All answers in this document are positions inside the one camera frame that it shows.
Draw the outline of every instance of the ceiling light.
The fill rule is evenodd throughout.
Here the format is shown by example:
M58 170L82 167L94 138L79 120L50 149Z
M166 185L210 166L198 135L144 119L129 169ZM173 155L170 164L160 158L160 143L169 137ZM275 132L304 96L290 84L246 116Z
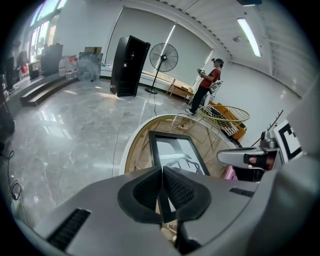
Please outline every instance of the ceiling light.
M246 21L245 18L238 18L237 21L238 21L239 25L241 26L241 28L243 29L246 37L248 38L249 43L251 44L251 47L253 49L255 56L261 57L261 52L259 50L257 41L255 39L254 33L252 32L248 22Z

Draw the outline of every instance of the window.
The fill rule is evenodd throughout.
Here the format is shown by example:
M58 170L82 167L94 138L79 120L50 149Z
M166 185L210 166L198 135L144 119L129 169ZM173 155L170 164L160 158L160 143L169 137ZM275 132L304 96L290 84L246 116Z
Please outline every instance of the window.
M55 43L59 13L66 2L67 0L46 0L36 9L30 24L31 29L26 32L28 39L25 41L29 45L31 62L39 59L45 46Z

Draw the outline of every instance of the person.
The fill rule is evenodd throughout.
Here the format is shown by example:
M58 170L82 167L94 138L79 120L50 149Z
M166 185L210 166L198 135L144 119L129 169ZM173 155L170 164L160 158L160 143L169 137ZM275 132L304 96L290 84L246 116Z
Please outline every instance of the person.
M211 84L216 82L217 80L220 80L221 69L224 65L224 61L220 58L217 58L217 59L213 58L212 61L215 69L212 70L209 75L202 73L201 70L199 72L199 76L202 77L203 80L200 83L200 86L193 97L191 108L185 110L191 115L194 115L196 113L201 103L201 100L209 91Z

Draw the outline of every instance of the black cabinet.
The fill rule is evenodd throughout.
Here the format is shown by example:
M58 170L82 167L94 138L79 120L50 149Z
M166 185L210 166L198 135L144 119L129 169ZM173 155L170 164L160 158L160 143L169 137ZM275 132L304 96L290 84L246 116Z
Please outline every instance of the black cabinet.
M132 35L121 37L116 48L110 90L118 97L136 96L150 43Z

